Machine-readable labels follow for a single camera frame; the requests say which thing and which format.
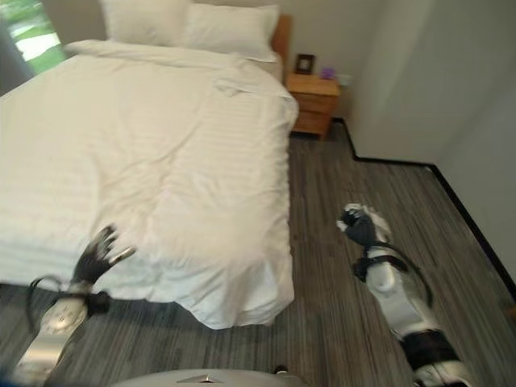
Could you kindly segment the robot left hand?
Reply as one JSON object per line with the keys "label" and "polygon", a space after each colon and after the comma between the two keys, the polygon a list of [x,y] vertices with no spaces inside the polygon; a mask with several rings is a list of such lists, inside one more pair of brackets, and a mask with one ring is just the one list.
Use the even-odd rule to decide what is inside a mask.
{"label": "robot left hand", "polygon": [[73,270],[71,284],[93,286],[99,278],[121,261],[133,256],[137,249],[129,246],[112,256],[110,253],[117,240],[115,225],[102,228],[88,243]]}

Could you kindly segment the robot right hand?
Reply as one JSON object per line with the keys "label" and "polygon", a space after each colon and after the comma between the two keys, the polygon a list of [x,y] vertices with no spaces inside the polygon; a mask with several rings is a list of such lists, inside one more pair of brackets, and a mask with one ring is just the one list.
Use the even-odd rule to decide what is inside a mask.
{"label": "robot right hand", "polygon": [[360,203],[348,203],[336,226],[350,240],[362,247],[370,247],[375,243],[388,243],[392,239],[392,231],[387,221],[371,206]]}

